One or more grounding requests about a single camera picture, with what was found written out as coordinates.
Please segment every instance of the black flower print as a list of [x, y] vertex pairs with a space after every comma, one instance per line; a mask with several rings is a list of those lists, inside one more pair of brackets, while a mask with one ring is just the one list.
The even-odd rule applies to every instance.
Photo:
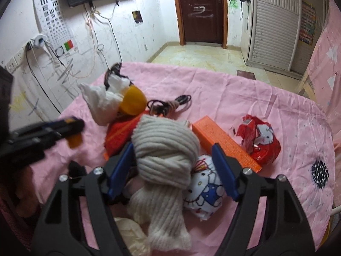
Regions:
[[326, 167], [326, 163], [322, 160], [316, 160], [311, 166], [311, 174], [313, 175], [313, 180], [319, 189], [326, 186], [329, 179], [329, 172]]

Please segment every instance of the white wall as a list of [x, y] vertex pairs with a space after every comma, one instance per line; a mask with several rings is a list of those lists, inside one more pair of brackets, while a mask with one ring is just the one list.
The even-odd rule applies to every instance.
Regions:
[[[240, 2], [238, 1], [238, 8], [233, 8], [232, 3], [230, 5], [230, 0], [228, 0], [228, 35], [227, 35], [227, 45], [240, 46], [241, 41], [241, 31], [243, 27], [243, 22], [240, 20], [241, 10]], [[178, 22], [175, 10], [174, 0], [160, 0], [161, 12], [163, 17], [163, 23], [165, 32], [167, 35], [167, 41], [179, 42], [179, 30]]]
[[[94, 5], [102, 15], [109, 17], [114, 2], [115, 0], [99, 0], [95, 1]], [[69, 76], [69, 81], [62, 84], [65, 77], [59, 81], [57, 79], [63, 73], [63, 69], [56, 67], [46, 51], [42, 49], [36, 51], [42, 72], [35, 63], [32, 52], [29, 52], [29, 59], [38, 80], [60, 111], [80, 93], [77, 87], [79, 83], [91, 83], [107, 70], [102, 56], [98, 53], [94, 61], [95, 50], [89, 27], [86, 25], [83, 6], [69, 8], [64, 0], [61, 8], [78, 45], [78, 50], [69, 57], [69, 60], [73, 58], [73, 73], [81, 71], [77, 76], [86, 78], [76, 80]], [[135, 25], [132, 16], [132, 11], [135, 10], [141, 11], [144, 20], [144, 23], [138, 26]], [[146, 61], [166, 43], [162, 16], [159, 0], [121, 0], [111, 22], [123, 61]], [[111, 29], [108, 25], [98, 22], [94, 22], [94, 28], [99, 42], [105, 45], [103, 53], [108, 64], [112, 66], [119, 61], [119, 56]], [[12, 0], [0, 19], [0, 63], [5, 65], [30, 38], [34, 38], [38, 33], [33, 0]], [[57, 118], [57, 111], [30, 74], [26, 62], [13, 75], [15, 84], [10, 111], [12, 130], [41, 119]], [[37, 100], [37, 110], [31, 113]]]

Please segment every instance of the hello kitty face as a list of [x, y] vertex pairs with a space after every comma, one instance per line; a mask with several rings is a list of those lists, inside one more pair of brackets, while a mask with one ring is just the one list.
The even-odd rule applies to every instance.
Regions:
[[192, 181], [187, 190], [184, 191], [184, 199], [186, 202], [194, 202], [209, 183], [210, 169], [196, 172], [192, 175]]
[[253, 144], [270, 144], [273, 142], [273, 130], [266, 124], [257, 125], [259, 137], [256, 137]]

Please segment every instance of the orange rectangular block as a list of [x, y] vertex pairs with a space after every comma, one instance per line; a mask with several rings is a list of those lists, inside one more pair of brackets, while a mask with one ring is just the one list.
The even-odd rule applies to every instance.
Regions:
[[261, 166], [250, 157], [226, 132], [223, 131], [208, 116], [192, 125], [193, 132], [200, 140], [201, 146], [211, 153], [212, 145], [219, 143], [225, 154], [236, 158], [242, 167], [250, 167], [254, 172], [260, 172]]

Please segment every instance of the red hello kitty package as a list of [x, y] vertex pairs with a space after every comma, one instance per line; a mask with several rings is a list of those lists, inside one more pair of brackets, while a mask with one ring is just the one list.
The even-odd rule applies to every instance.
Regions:
[[260, 166], [273, 163], [281, 151], [281, 145], [271, 124], [255, 116], [243, 117], [243, 123], [238, 127], [236, 136], [242, 137], [241, 146]]

